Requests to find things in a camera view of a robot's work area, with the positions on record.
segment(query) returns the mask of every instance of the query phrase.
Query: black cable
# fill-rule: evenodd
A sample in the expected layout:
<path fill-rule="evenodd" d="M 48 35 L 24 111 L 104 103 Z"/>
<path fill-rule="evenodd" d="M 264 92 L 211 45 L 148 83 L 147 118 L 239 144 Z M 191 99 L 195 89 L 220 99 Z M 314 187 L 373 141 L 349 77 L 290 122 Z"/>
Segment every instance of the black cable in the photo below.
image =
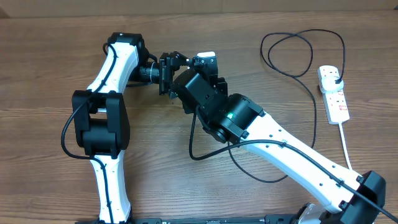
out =
<path fill-rule="evenodd" d="M 154 62 L 157 63 L 157 57 L 153 54 L 149 54 L 149 58 L 152 59 Z"/>
<path fill-rule="evenodd" d="M 203 122 L 203 120 L 201 119 L 200 113 L 198 112 L 199 110 L 199 105 L 196 107 L 196 110 L 193 112 L 193 119 L 192 119 L 192 125 L 191 125 L 191 134 L 189 136 L 189 147 L 188 147 L 188 151 L 189 151 L 189 156 L 191 157 L 192 160 L 194 161 L 199 161 L 201 159 L 197 159 L 192 152 L 192 145 L 193 145 L 193 133 L 195 132 L 195 124 L 197 121 L 197 114 L 199 114 L 199 120 L 201 121 L 201 123 L 203 124 L 203 126 L 206 126 L 206 123 Z"/>
<path fill-rule="evenodd" d="M 306 74 L 306 72 L 307 72 L 307 71 L 310 69 L 310 67 L 311 67 L 312 59 L 313 59 L 313 49 L 312 49 L 311 43 L 310 43 L 306 38 L 302 37 L 302 36 L 299 35 L 299 34 L 302 34 L 302 33 L 304 33 L 304 32 L 309 32 L 309 31 L 329 32 L 329 33 L 332 33 L 332 34 L 337 35 L 338 38 L 341 40 L 341 44 L 342 44 L 342 46 L 343 46 L 343 67 L 342 67 L 342 69 L 341 69 L 340 78 L 336 80 L 336 83 L 340 83 L 340 82 L 342 81 L 343 75 L 344 75 L 345 62 L 346 62 L 346 47 L 345 47 L 343 38 L 342 38 L 338 33 L 333 32 L 333 31 L 330 31 L 330 30 L 325 30 L 325 29 L 309 29 L 309 30 L 303 30 L 303 31 L 298 32 L 298 33 L 295 33 L 295 34 L 294 34 L 294 33 L 290 33 L 290 32 L 275 32 L 275 33 L 267 34 L 267 35 L 265 35 L 265 36 L 262 38 L 262 41 L 261 41 L 260 54 L 261 54 L 262 59 L 263 59 L 264 62 L 268 65 L 268 67 L 270 67 L 271 69 L 273 69 L 273 70 L 275 70 L 275 71 L 277 71 L 277 72 L 279 72 L 279 73 L 281 73 L 281 74 L 287 75 L 288 77 L 291 77 L 291 78 L 298 78 L 298 77 L 303 76 L 304 74 Z M 288 36 L 287 36 L 287 37 L 284 37 L 284 38 L 282 38 L 282 39 L 280 39 L 280 40 L 278 40 L 276 43 L 274 43 L 274 44 L 269 48 L 269 50 L 268 50 L 268 61 L 269 61 L 269 64 L 268 64 L 268 63 L 267 63 L 267 60 L 264 58 L 264 55 L 263 55 L 263 53 L 262 53 L 262 45 L 263 45 L 263 43 L 264 43 L 264 40 L 265 40 L 268 36 L 270 36 L 270 35 L 288 35 Z M 281 43 L 282 41 L 284 41 L 284 40 L 286 40 L 286 39 L 292 38 L 292 37 L 298 37 L 298 38 L 300 38 L 300 39 L 306 41 L 306 43 L 310 46 L 310 50 L 311 50 L 311 59 L 310 59 L 310 63 L 308 64 L 307 69 L 306 69 L 303 73 L 301 73 L 300 75 L 290 75 L 290 74 L 288 74 L 288 73 L 285 73 L 285 72 L 279 70 L 278 68 L 276 68 L 276 67 L 274 66 L 274 64 L 272 64 L 272 62 L 271 62 L 271 60 L 270 60 L 270 52 L 271 52 L 271 50 L 272 50 L 277 44 Z"/>
<path fill-rule="evenodd" d="M 329 172 L 327 169 L 325 169 L 323 166 L 321 166 L 317 161 L 315 161 L 314 159 L 312 159 L 310 156 L 306 155 L 304 152 L 300 151 L 299 149 L 297 149 L 296 147 L 293 147 L 289 144 L 287 144 L 286 142 L 280 142 L 280 141 L 274 141 L 274 140 L 269 140 L 269 139 L 260 139 L 260 140 L 250 140 L 250 141 L 244 141 L 244 142 L 240 142 L 237 144 L 234 144 L 232 146 L 227 146 L 224 147 L 222 149 L 216 150 L 214 152 L 211 152 L 209 154 L 205 154 L 204 156 L 200 156 L 200 157 L 195 157 L 194 155 L 192 155 L 192 157 L 194 158 L 194 160 L 196 161 L 201 161 L 204 159 L 207 159 L 209 157 L 215 156 L 217 154 L 220 154 L 222 152 L 237 148 L 237 147 L 241 147 L 241 146 L 245 146 L 248 144 L 276 144 L 279 145 L 281 147 L 286 147 L 288 149 L 293 150 L 294 152 L 296 152 L 297 154 L 299 154 L 300 156 L 304 157 L 306 160 L 310 161 L 313 165 L 315 165 L 318 169 L 320 169 L 322 172 L 324 172 L 328 177 L 330 177 L 331 179 L 333 179 L 338 185 L 344 187 L 345 189 L 347 189 L 349 192 L 351 192 L 352 194 L 354 194 L 355 196 L 363 199 L 366 203 L 370 204 L 370 206 L 374 207 L 376 210 L 378 210 L 379 212 L 385 214 L 387 217 L 389 217 L 391 220 L 393 220 L 394 222 L 398 223 L 398 218 L 396 218 L 395 216 L 393 216 L 391 213 L 387 212 L 386 210 L 384 210 L 383 208 L 381 208 L 380 206 L 376 205 L 374 202 L 372 202 L 370 199 L 366 198 L 365 196 L 363 196 L 362 194 L 360 194 L 359 192 L 357 192 L 356 190 L 352 189 L 350 186 L 346 185 L 345 182 L 343 180 L 340 180 L 339 178 L 337 178 L 336 176 L 334 176 L 331 172 Z"/>
<path fill-rule="evenodd" d="M 75 158 L 75 159 L 91 159 L 91 160 L 96 161 L 101 166 L 101 170 L 103 171 L 103 174 L 104 174 L 106 206 L 108 207 L 108 210 L 109 210 L 109 217 L 111 219 L 111 224 L 113 224 L 113 214 L 112 214 L 111 202 L 109 201 L 108 179 L 106 177 L 105 165 L 99 159 L 97 159 L 97 158 L 95 158 L 93 156 L 77 156 L 77 155 L 74 155 L 74 154 L 72 154 L 72 153 L 70 153 L 68 151 L 68 149 L 67 149 L 67 147 L 65 145 L 65 135 L 67 133 L 67 130 L 68 130 L 68 127 L 69 127 L 70 123 L 72 122 L 72 120 L 76 116 L 77 112 L 81 109 L 81 107 L 83 107 L 84 104 L 89 102 L 92 99 L 92 97 L 94 97 L 102 89 L 102 87 L 105 86 L 105 83 L 106 83 L 108 77 L 110 76 L 110 74 L 111 74 L 111 72 L 112 72 L 112 70 L 114 68 L 114 65 L 116 63 L 116 58 L 118 56 L 116 55 L 116 51 L 113 48 L 113 46 L 111 44 L 109 44 L 109 43 L 105 43 L 103 45 L 104 52 L 106 52 L 105 51 L 105 47 L 106 46 L 108 46 L 108 48 L 110 48 L 113 51 L 113 61 L 112 61 L 111 67 L 109 68 L 109 70 L 108 70 L 107 74 L 105 75 L 104 79 L 101 81 L 101 84 L 99 85 L 99 87 L 68 118 L 68 121 L 65 123 L 65 126 L 62 129 L 61 146 L 62 146 L 62 149 L 63 149 L 63 151 L 65 152 L 66 155 L 68 155 L 68 156 L 70 156 L 72 158 Z"/>
<path fill-rule="evenodd" d="M 104 51 L 104 54 L 106 56 L 108 56 L 108 52 L 106 51 L 105 47 L 108 46 L 108 43 L 105 43 L 104 45 L 102 45 L 102 50 Z"/>
<path fill-rule="evenodd" d="M 244 173 L 245 173 L 246 175 L 248 175 L 249 177 L 253 178 L 254 180 L 258 180 L 258 181 L 263 182 L 263 183 L 266 183 L 266 184 L 274 184 L 274 183 L 277 183 L 277 182 L 279 182 L 279 181 L 285 179 L 286 177 L 288 177 L 288 175 L 284 175 L 283 177 L 281 177 L 281 178 L 279 178 L 279 179 L 277 179 L 277 180 L 262 180 L 262 179 L 259 179 L 259 178 L 255 177 L 255 176 L 251 175 L 248 171 L 244 170 L 244 169 L 235 161 L 235 158 L 232 156 L 231 150 L 228 150 L 228 152 L 229 152 L 229 156 L 231 157 L 231 159 L 232 159 L 232 161 L 234 162 L 234 164 L 236 165 L 236 167 L 239 168 L 242 172 L 244 172 Z"/>

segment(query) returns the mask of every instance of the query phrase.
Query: electrical socket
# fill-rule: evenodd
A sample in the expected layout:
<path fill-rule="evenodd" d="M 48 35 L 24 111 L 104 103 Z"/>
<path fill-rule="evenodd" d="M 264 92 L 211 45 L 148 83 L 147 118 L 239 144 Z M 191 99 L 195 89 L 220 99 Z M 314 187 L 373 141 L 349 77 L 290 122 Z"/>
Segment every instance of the electrical socket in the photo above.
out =
<path fill-rule="evenodd" d="M 340 78 L 338 69 L 331 65 L 324 65 L 318 69 L 319 87 L 322 93 L 332 93 L 334 91 L 342 90 L 344 81 L 336 83 Z"/>
<path fill-rule="evenodd" d="M 349 120 L 348 107 L 343 90 L 322 95 L 329 124 L 338 124 Z"/>

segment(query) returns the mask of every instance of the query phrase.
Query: power cord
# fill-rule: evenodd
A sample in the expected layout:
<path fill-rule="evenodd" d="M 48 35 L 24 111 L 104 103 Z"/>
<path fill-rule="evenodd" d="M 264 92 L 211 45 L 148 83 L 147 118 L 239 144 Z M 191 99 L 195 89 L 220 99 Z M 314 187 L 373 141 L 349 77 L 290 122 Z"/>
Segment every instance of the power cord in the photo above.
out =
<path fill-rule="evenodd" d="M 199 119 L 199 120 L 201 121 L 201 123 L 203 124 L 203 126 L 204 126 L 205 128 L 207 128 L 207 129 L 210 129 L 210 127 L 207 126 L 207 124 L 203 121 L 203 118 L 200 116 L 199 107 L 200 107 L 200 106 L 198 105 L 198 106 L 196 107 L 196 109 L 195 109 L 195 112 L 193 113 L 193 119 L 192 119 L 192 125 L 191 125 L 191 134 L 190 134 L 190 137 L 189 137 L 189 146 L 188 146 L 189 156 L 190 156 L 191 159 L 194 160 L 194 161 L 203 160 L 203 159 L 201 159 L 200 157 L 195 157 L 195 156 L 193 155 L 193 149 L 192 149 L 192 148 L 193 148 L 193 135 L 194 135 L 194 132 L 195 132 L 195 125 L 196 125 L 197 116 L 198 116 L 198 119 Z M 260 181 L 260 182 L 267 183 L 267 184 L 273 184 L 273 183 L 279 182 L 279 181 L 281 181 L 281 180 L 283 180 L 283 179 L 285 179 L 285 178 L 287 177 L 287 175 L 285 175 L 285 176 L 283 176 L 282 178 L 279 178 L 279 179 L 277 179 L 277 180 L 262 180 L 262 179 L 259 179 L 259 178 L 255 177 L 255 176 L 251 175 L 248 171 L 244 170 L 244 169 L 238 164 L 238 162 L 236 162 L 235 158 L 234 158 L 233 155 L 232 155 L 231 150 L 229 150 L 229 156 L 231 157 L 232 161 L 234 162 L 234 164 L 236 165 L 237 168 L 239 168 L 242 172 L 244 172 L 246 175 L 250 176 L 250 177 L 253 178 L 254 180 L 258 180 L 258 181 Z"/>
<path fill-rule="evenodd" d="M 310 156 L 306 155 L 304 152 L 300 151 L 299 149 L 297 149 L 294 146 L 291 146 L 289 144 L 287 144 L 286 142 L 280 142 L 280 141 L 274 141 L 274 140 L 269 140 L 269 139 L 260 139 L 260 140 L 250 140 L 250 141 L 244 141 L 244 142 L 240 142 L 237 144 L 234 144 L 232 146 L 227 146 L 224 147 L 222 149 L 216 150 L 214 152 L 211 152 L 209 154 L 205 154 L 203 156 L 199 156 L 199 157 L 195 157 L 192 152 L 190 151 L 190 155 L 191 157 L 194 157 L 196 161 L 201 161 L 204 159 L 207 159 L 209 157 L 218 155 L 222 152 L 237 148 L 237 147 L 241 147 L 241 146 L 245 146 L 248 144 L 276 144 L 279 145 L 280 147 L 286 147 L 288 149 L 293 150 L 294 152 L 296 152 L 297 154 L 299 154 L 300 156 L 304 157 L 306 160 L 310 161 L 313 165 L 315 165 L 318 169 L 320 169 L 322 172 L 324 172 L 327 176 L 329 176 L 331 179 L 333 179 L 338 185 L 344 187 L 345 189 L 347 189 L 349 192 L 351 192 L 352 194 L 354 194 L 355 196 L 361 198 L 362 200 L 364 200 L 366 203 L 370 204 L 370 206 L 372 206 L 373 208 L 375 208 L 377 211 L 385 214 L 388 218 L 390 218 L 392 221 L 398 223 L 398 218 L 396 218 L 395 216 L 393 216 L 391 213 L 389 213 L 388 211 L 386 211 L 385 209 L 381 208 L 380 206 L 376 205 L 374 202 L 372 202 L 370 199 L 366 198 L 365 196 L 363 196 L 362 194 L 360 194 L 359 192 L 357 192 L 356 190 L 352 189 L 350 186 L 346 185 L 345 182 L 343 180 L 340 180 L 339 178 L 337 178 L 335 175 L 333 175 L 331 172 L 329 172 L 327 169 L 325 169 L 322 165 L 320 165 L 317 161 L 315 161 L 314 159 L 312 159 Z"/>
<path fill-rule="evenodd" d="M 313 108 L 314 108 L 313 139 L 312 139 L 312 144 L 311 144 L 311 148 L 313 148 L 314 145 L 315 145 L 316 138 L 317 138 L 317 103 L 316 103 L 316 101 L 315 101 L 315 97 L 313 96 L 312 92 L 304 85 L 304 83 L 302 83 L 299 79 L 297 79 L 298 77 L 301 77 L 301 76 L 305 75 L 305 74 L 308 72 L 308 70 L 310 69 L 311 64 L 312 64 L 312 60 L 313 60 L 313 49 L 312 49 L 312 45 L 311 45 L 311 43 L 310 43 L 306 38 L 304 38 L 304 37 L 302 37 L 301 35 L 299 35 L 299 34 L 301 34 L 301 33 L 309 32 L 309 31 L 323 31 L 323 32 L 329 32 L 329 33 L 332 33 L 332 34 L 337 35 L 337 36 L 340 38 L 341 44 L 343 45 L 343 68 L 341 69 L 341 76 L 340 76 L 340 78 L 339 78 L 338 80 L 336 80 L 337 83 L 340 83 L 340 82 L 342 81 L 342 79 L 343 79 L 343 74 L 344 74 L 345 60 L 346 60 L 346 59 L 345 59 L 345 58 L 346 58 L 346 47 L 345 47 L 343 38 L 342 38 L 339 34 L 337 34 L 336 32 L 333 32 L 333 31 L 330 31 L 330 30 L 325 30 L 325 29 L 309 29 L 309 30 L 304 30 L 304 31 L 301 31 L 301 32 L 298 32 L 298 33 L 295 33 L 295 34 L 294 34 L 294 33 L 290 33 L 290 32 L 275 32 L 275 33 L 270 33 L 270 34 L 265 35 L 265 36 L 262 38 L 261 45 L 260 45 L 260 55 L 261 55 L 263 61 L 266 63 L 266 65 L 267 65 L 268 67 L 270 67 L 271 69 L 273 69 L 273 70 L 275 70 L 275 71 L 277 71 L 277 72 L 279 72 L 279 73 L 281 73 L 281 74 L 283 74 L 283 75 L 286 75 L 286 76 L 288 76 L 288 77 L 290 77 L 290 78 L 293 78 L 295 81 L 299 82 L 299 83 L 305 88 L 305 90 L 310 94 L 311 99 L 312 99 L 312 101 L 313 101 Z M 269 50 L 268 50 L 268 62 L 267 62 L 267 60 L 265 59 L 264 54 L 263 54 L 263 52 L 262 52 L 262 46 L 263 46 L 263 44 L 264 44 L 264 40 L 265 40 L 268 36 L 270 36 L 270 35 L 288 35 L 288 36 L 287 36 L 287 37 L 284 37 L 283 39 L 278 40 L 276 43 L 274 43 L 274 44 L 269 48 Z M 275 67 L 275 65 L 272 63 L 271 57 L 270 57 L 271 50 L 272 50 L 277 44 L 281 43 L 282 41 L 284 41 L 284 40 L 286 40 L 286 39 L 292 38 L 292 37 L 298 37 L 298 38 L 301 38 L 302 40 L 304 40 L 304 41 L 310 46 L 310 50 L 311 50 L 311 59 L 310 59 L 310 63 L 308 64 L 307 69 L 306 69 L 304 72 L 302 72 L 300 75 L 291 75 L 291 74 L 288 74 L 288 73 L 286 73 L 286 72 L 283 72 L 283 71 L 279 70 L 279 69 L 278 69 L 277 67 Z M 251 178 L 253 178 L 253 179 L 255 179 L 255 180 L 258 180 L 258 181 L 260 181 L 260 182 L 271 184 L 271 183 L 279 182 L 279 181 L 281 181 L 281 180 L 283 180 L 283 179 L 285 179 L 285 178 L 287 177 L 287 175 L 285 175 L 285 176 L 283 176 L 282 178 L 280 178 L 280 179 L 278 179 L 278 180 L 271 180 L 271 181 L 269 181 L 269 180 L 261 180 L 261 179 L 258 179 L 257 177 L 251 175 L 251 174 L 248 173 L 246 170 L 244 170 L 244 169 L 236 162 L 236 160 L 235 160 L 235 158 L 233 157 L 231 151 L 229 152 L 229 156 L 231 157 L 231 159 L 232 159 L 232 161 L 234 162 L 234 164 L 236 165 L 236 167 L 238 167 L 242 172 L 244 172 L 245 174 L 247 174 L 247 175 L 250 176 Z"/>
<path fill-rule="evenodd" d="M 338 128 L 340 130 L 341 142 L 343 143 L 344 156 L 346 158 L 347 166 L 350 170 L 353 170 L 353 167 L 351 166 L 351 163 L 349 161 L 348 151 L 346 146 L 346 138 L 344 137 L 343 125 L 341 122 L 338 123 Z"/>

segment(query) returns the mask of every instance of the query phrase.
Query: white cable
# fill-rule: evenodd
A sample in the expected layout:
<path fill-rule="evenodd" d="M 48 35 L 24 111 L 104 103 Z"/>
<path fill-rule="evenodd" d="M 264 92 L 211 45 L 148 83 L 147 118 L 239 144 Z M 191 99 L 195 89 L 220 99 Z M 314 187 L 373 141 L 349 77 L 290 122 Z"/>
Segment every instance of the white cable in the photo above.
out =
<path fill-rule="evenodd" d="M 349 162 L 346 139 L 344 138 L 343 125 L 341 124 L 341 122 L 338 123 L 338 128 L 340 129 L 341 142 L 343 143 L 343 150 L 346 157 L 347 166 L 350 170 L 353 170 L 353 168 L 351 167 L 351 163 Z"/>
<path fill-rule="evenodd" d="M 154 67 L 155 62 L 152 63 L 152 65 L 150 66 L 150 74 L 149 74 L 149 79 L 150 82 L 152 83 L 152 68 Z"/>

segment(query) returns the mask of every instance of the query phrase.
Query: power plug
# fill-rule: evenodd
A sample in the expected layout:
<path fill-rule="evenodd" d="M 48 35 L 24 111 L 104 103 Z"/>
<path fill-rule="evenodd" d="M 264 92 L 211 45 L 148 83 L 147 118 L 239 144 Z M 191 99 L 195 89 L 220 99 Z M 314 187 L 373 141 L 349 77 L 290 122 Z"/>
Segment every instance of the power plug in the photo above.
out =
<path fill-rule="evenodd" d="M 322 93 L 332 93 L 334 91 L 342 90 L 344 81 L 336 83 L 340 78 L 338 69 L 331 65 L 324 65 L 318 69 L 319 87 Z"/>

